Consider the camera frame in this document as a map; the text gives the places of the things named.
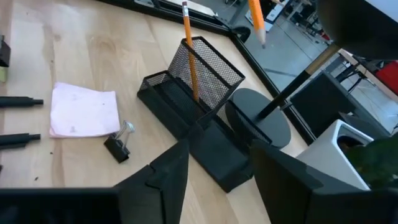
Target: desk organizer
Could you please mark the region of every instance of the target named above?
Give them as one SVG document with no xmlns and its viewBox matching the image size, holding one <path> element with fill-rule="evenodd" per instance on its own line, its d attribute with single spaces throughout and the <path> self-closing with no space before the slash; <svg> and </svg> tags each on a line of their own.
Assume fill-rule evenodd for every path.
<svg viewBox="0 0 398 224">
<path fill-rule="evenodd" d="M 169 69 L 145 77 L 137 93 L 144 104 L 177 139 L 210 111 L 217 110 L 244 80 L 244 75 L 204 38 L 185 39 Z M 199 100 L 194 100 L 189 53 L 193 55 Z"/>
<path fill-rule="evenodd" d="M 225 114 L 228 106 L 233 107 L 242 120 L 247 122 L 256 139 L 271 143 L 232 101 L 228 100 L 218 110 L 208 123 L 200 145 L 190 153 L 227 193 L 253 177 L 249 160 L 251 140 L 247 142 L 247 136 L 239 136 L 233 131 Z"/>
<path fill-rule="evenodd" d="M 137 95 L 176 139 L 184 138 L 194 124 L 205 130 L 191 155 L 225 191 L 253 176 L 245 136 L 230 127 L 225 107 L 244 76 L 204 38 L 193 38 L 194 49 L 181 41 L 168 70 L 145 77 Z M 194 100 L 188 54 L 195 57 L 199 100 Z M 257 132 L 257 138 L 269 142 Z"/>
</svg>

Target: yellow pencil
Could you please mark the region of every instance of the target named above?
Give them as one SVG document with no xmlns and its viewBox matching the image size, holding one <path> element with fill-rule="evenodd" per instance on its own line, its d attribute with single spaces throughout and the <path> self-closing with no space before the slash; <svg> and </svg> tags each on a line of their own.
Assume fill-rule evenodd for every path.
<svg viewBox="0 0 398 224">
<path fill-rule="evenodd" d="M 260 0 L 248 0 L 251 17 L 253 19 L 254 30 L 256 31 L 257 38 L 260 40 L 262 48 L 266 47 L 266 27 L 264 18 L 262 16 Z"/>
<path fill-rule="evenodd" d="M 184 27 L 185 27 L 185 36 L 187 38 L 187 44 L 193 49 L 193 42 L 191 36 L 191 24 L 189 21 L 189 14 L 188 14 L 188 6 L 187 2 L 184 1 L 182 3 L 182 14 L 184 17 Z M 189 66 L 191 71 L 191 79 L 192 79 L 192 90 L 193 90 L 193 98 L 199 102 L 199 95 L 198 95 L 198 78 L 197 73 L 195 70 L 195 57 L 193 54 L 189 53 Z"/>
</svg>

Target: round black base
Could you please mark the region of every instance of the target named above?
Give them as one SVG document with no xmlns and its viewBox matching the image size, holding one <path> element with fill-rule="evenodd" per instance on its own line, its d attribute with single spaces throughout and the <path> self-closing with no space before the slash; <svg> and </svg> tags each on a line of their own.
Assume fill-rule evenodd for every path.
<svg viewBox="0 0 398 224">
<path fill-rule="evenodd" d="M 271 101 L 264 95 L 247 88 L 238 89 L 231 101 L 258 127 L 258 131 L 271 140 L 271 145 L 281 149 L 290 142 L 290 127 L 280 110 L 274 110 L 264 119 L 257 120 L 257 115 Z M 226 104 L 226 117 L 232 129 L 250 144 L 253 139 L 262 139 L 258 131 L 233 106 Z"/>
</svg>

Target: light wood desk surface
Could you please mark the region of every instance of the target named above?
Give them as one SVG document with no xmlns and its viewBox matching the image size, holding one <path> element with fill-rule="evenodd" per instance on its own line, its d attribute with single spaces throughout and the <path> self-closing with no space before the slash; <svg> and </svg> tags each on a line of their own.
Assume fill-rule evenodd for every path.
<svg viewBox="0 0 398 224">
<path fill-rule="evenodd" d="M 12 49 L 9 79 L 0 94 L 45 102 L 43 107 L 0 111 L 1 134 L 42 134 L 40 142 L 25 149 L 0 152 L 0 187 L 112 186 L 175 144 L 136 93 L 145 76 L 167 69 L 184 38 L 183 25 L 92 0 L 1 0 L 0 6 L 0 18 L 11 18 L 0 29 L 6 30 Z M 271 97 L 227 37 L 192 31 L 245 74 L 240 87 Z M 129 160 L 118 164 L 103 146 L 105 138 L 49 138 L 55 82 L 116 91 L 120 119 L 136 127 L 127 145 Z M 283 151 L 296 156 L 307 146 L 291 129 L 292 140 Z M 225 194 L 190 158 L 181 223 L 252 224 L 269 219 L 254 179 Z"/>
</svg>

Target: binder clip handle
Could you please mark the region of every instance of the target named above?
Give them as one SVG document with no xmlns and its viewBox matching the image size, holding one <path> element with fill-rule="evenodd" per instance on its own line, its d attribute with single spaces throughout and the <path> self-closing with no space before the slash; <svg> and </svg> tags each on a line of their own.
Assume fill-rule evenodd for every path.
<svg viewBox="0 0 398 224">
<path fill-rule="evenodd" d="M 126 137 L 124 138 L 123 142 L 122 140 L 120 140 L 120 138 L 126 131 Z M 112 133 L 109 138 L 104 142 L 105 147 L 117 160 L 118 163 L 121 163 L 129 158 L 130 151 L 126 146 L 130 134 L 134 133 L 135 131 L 136 129 L 134 128 L 134 125 L 132 125 L 132 123 L 128 121 L 123 121 L 121 130 L 117 134 Z"/>
</svg>

